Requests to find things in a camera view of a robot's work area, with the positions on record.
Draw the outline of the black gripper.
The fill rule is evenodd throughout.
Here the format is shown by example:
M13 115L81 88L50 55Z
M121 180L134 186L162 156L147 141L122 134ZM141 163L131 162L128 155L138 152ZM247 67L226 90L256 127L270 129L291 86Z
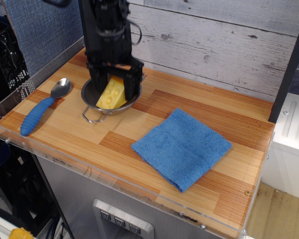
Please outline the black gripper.
M125 99L131 100L139 92L143 81L144 63L132 56L131 30L100 32L96 28L84 30L88 69L96 91L102 94L108 84L108 74L124 78Z

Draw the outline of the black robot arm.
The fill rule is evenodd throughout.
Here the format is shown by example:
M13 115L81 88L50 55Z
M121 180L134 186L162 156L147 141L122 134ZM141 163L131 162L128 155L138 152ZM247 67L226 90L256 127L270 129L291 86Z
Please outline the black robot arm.
M144 66L132 56L129 13L126 0L80 1L87 67L95 89L101 94L112 74L123 79L128 101L139 89Z

